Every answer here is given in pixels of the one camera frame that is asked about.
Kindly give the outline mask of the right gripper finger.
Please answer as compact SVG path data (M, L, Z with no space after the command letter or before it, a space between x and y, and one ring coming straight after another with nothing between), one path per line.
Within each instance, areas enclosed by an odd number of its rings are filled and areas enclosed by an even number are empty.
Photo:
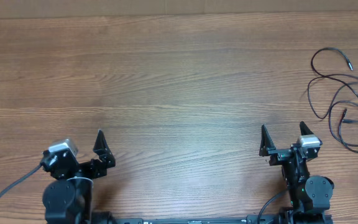
M304 121L300 122L300 131L302 136L313 135L312 130L306 125Z
M269 156L270 151L275 150L275 145L272 141L272 138L269 135L266 125L261 126L261 142L260 142L260 149L259 149L259 156Z

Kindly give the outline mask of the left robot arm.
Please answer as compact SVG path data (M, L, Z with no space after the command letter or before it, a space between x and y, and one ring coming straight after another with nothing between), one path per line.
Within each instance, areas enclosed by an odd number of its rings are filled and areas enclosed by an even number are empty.
M48 224L114 224L111 212L93 210L94 179L104 177L116 160L102 130L98 131L93 152L98 156L78 162L78 148L71 139L62 139L43 152L40 165L55 179L44 190L42 202Z

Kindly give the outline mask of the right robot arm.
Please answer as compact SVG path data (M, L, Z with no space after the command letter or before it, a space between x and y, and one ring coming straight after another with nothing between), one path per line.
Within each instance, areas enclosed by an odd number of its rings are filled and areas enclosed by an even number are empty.
M260 209L257 223L316 223L333 222L325 211L330 209L334 183L331 179L311 175L307 162L318 157L323 142L305 124L300 122L301 135L288 149L277 149L266 125L261 127L259 155L269 156L270 166L281 166L286 189L273 196ZM284 194L289 194L291 205L282 207L272 216L264 216L267 206Z

